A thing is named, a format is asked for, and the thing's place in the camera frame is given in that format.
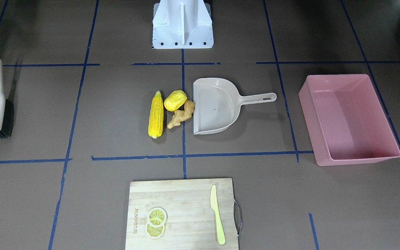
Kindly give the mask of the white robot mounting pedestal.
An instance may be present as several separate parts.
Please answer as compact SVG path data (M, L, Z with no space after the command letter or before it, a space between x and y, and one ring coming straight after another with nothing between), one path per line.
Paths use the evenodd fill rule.
M214 46L211 0L161 0L153 6L154 49Z

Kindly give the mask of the beige plastic dustpan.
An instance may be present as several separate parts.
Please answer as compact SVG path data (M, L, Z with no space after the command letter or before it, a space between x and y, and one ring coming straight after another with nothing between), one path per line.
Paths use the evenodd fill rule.
M193 83L193 134L219 133L231 126L244 105L273 102L273 92L240 95L236 86L224 78L200 78Z

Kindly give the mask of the pink plastic bin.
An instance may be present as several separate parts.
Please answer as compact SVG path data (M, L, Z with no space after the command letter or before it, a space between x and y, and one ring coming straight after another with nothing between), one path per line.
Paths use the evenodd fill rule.
M309 75L299 99L318 166L400 158L399 146L368 75Z

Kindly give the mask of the yellow plastic knife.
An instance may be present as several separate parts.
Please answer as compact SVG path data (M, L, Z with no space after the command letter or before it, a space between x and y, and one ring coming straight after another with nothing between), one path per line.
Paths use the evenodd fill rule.
M215 184L211 186L210 190L210 207L213 210L215 217L216 240L219 245L224 245L226 243L226 237L220 217L218 197L217 197L217 187Z

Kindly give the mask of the tan toy ginger root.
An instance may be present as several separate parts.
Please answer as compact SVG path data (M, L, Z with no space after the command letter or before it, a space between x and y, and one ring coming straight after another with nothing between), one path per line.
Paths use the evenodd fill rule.
M195 110L195 103L193 101L186 101L184 103L184 110L175 110L174 115L170 122L168 122L167 128L172 129L173 127L180 126L182 122L190 119Z

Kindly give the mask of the yellow toy corn cob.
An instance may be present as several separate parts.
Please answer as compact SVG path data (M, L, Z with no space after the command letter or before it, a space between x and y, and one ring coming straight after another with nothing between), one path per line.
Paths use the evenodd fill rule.
M162 136L164 123L164 104L160 91L157 91L151 100L151 108L149 114L148 135L157 139Z

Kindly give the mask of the beige hand brush black bristles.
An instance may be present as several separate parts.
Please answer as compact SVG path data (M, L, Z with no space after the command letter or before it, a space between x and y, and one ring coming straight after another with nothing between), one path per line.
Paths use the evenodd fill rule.
M2 67L0 59L0 138L9 138L13 130L14 104L5 96Z

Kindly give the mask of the bamboo cutting board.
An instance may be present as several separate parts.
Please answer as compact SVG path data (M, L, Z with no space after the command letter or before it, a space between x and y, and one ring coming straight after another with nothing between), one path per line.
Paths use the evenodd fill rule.
M226 243L216 239L210 190L215 184ZM146 216L154 207L168 214L166 223L151 227ZM134 181L130 183L125 249L238 250L235 198L231 178Z

